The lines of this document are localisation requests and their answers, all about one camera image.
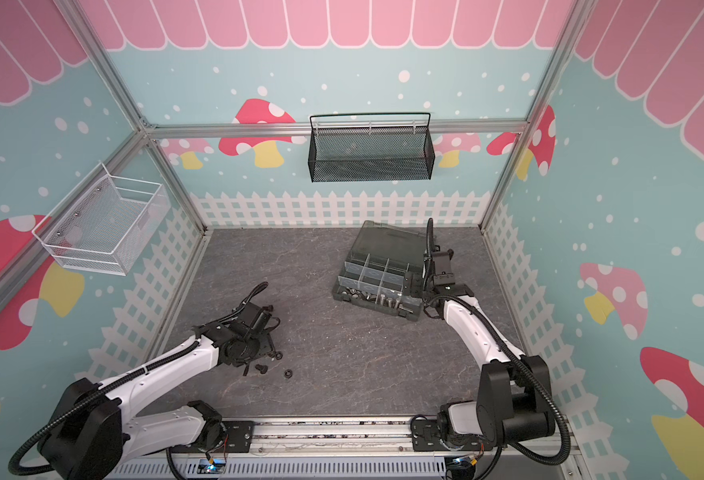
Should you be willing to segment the grey compartment organizer box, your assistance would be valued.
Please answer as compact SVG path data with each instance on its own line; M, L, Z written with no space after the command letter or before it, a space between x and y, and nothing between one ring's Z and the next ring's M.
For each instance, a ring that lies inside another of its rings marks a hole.
M401 298L415 310L413 314L402 311L397 314L359 301L348 303L409 321L418 320L422 312L426 246L423 232L365 221L337 276L332 289L333 298L348 302L338 294L341 287Z

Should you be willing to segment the silver bolts cluster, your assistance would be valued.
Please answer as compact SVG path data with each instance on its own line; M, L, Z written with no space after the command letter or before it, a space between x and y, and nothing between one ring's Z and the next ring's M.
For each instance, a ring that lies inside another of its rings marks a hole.
M338 291L343 301L359 301L362 303L371 304L385 309L396 311L397 314L403 313L413 314L415 310L403 303L401 298L390 298L385 294L372 294L369 292L356 290L348 287L341 287Z

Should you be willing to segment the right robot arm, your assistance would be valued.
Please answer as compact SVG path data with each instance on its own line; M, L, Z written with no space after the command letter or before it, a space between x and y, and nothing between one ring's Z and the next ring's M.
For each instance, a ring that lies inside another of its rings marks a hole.
M471 289L456 281L451 250L428 246L424 256L423 301L450 326L480 367L477 397L441 408L442 441L459 448L473 440L494 450L492 470L505 447L547 466L570 456L565 415L552 392L549 367L513 345L483 312Z

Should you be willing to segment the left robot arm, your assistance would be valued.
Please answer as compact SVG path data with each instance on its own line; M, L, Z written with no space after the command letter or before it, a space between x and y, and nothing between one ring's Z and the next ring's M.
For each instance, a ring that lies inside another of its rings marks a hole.
M121 376L70 384L49 422L12 455L15 476L55 472L64 479L104 479L120 464L177 446L211 455L230 444L221 413L203 400L145 414L154 401L219 366L249 368L282 356L272 340L281 321L271 305L244 301L222 320L194 328L177 347Z

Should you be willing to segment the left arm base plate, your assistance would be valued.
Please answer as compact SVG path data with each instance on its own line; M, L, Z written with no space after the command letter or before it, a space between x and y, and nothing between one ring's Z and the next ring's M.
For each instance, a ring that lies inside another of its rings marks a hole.
M208 422L199 438L198 449L208 454L249 453L254 440L253 421Z

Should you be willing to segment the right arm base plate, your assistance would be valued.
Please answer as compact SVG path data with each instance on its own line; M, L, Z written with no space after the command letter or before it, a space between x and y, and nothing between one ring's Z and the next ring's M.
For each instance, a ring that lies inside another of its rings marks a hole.
M415 452L475 452L483 449L478 435L448 432L448 424L437 418L416 415L409 421Z

